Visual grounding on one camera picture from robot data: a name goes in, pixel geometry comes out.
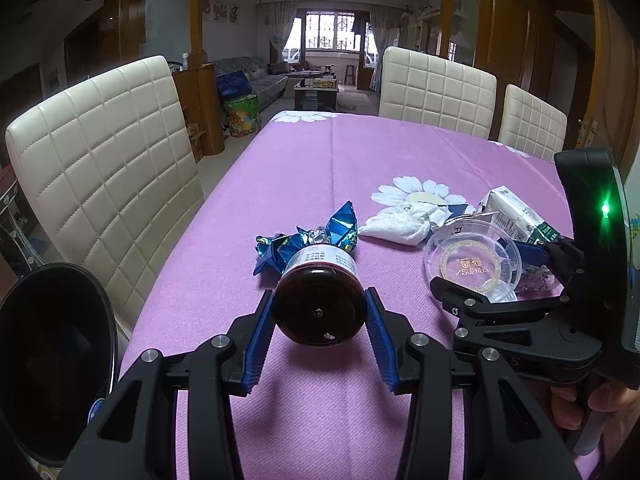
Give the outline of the right hand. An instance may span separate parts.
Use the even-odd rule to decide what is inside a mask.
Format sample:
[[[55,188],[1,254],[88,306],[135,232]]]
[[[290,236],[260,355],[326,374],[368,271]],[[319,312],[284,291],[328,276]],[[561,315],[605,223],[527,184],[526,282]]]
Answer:
[[[551,387],[551,411],[555,423],[567,430],[577,430],[584,411],[576,404],[574,387]],[[622,448],[639,418],[639,391],[626,388],[620,382],[608,382],[590,394],[588,406],[594,412],[611,415],[603,430],[603,454],[609,463]]]

